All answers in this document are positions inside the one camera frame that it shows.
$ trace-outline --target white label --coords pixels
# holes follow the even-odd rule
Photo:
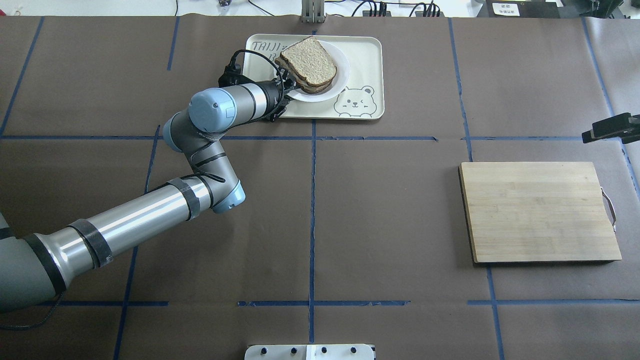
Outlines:
[[[502,16],[520,16],[517,4],[493,3],[493,13]]]

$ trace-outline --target blue joint cap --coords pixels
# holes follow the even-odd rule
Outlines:
[[[175,152],[182,152],[182,150],[180,150],[179,147],[176,146],[175,142],[173,142],[173,139],[171,138],[171,124],[173,122],[173,119],[176,117],[176,115],[178,115],[178,113],[175,113],[174,116],[172,116],[169,121],[166,122],[166,124],[164,125],[164,127],[162,128],[162,137],[164,138],[164,142],[166,142],[167,145],[169,145],[169,147],[175,151]]]
[[[242,185],[240,185],[240,180],[238,180],[238,184],[236,187],[224,198],[221,202],[213,207],[213,212],[216,214],[225,213],[234,207],[240,205],[245,200],[246,195],[244,194],[244,190],[242,189]]]
[[[226,90],[208,88],[198,92],[189,103],[189,117],[204,133],[222,133],[236,119],[236,100]]]

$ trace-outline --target metal handle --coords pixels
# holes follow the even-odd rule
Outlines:
[[[613,232],[616,232],[616,210],[613,208],[613,202],[611,202],[611,199],[609,198],[609,196],[607,195],[607,193],[604,192],[604,189],[602,188],[602,186],[600,187],[600,191],[602,191],[602,197],[607,199],[607,204],[609,205],[609,212],[611,212],[611,217],[613,218],[613,222],[611,223],[611,226],[613,226]]]

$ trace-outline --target slice of bread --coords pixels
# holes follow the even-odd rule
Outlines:
[[[280,53],[275,62],[296,78],[304,92],[325,90],[337,73],[333,59],[314,37],[308,37]]]

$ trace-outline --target brown table surface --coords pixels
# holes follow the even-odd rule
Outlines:
[[[379,359],[638,359],[640,21],[1,17],[0,209],[48,234],[189,173],[158,125],[254,33],[376,37],[386,112],[223,139],[246,202],[78,277],[1,359],[242,359],[252,344],[371,343]],[[623,260],[475,266],[463,161],[592,161]],[[0,316],[39,320],[47,307]]]

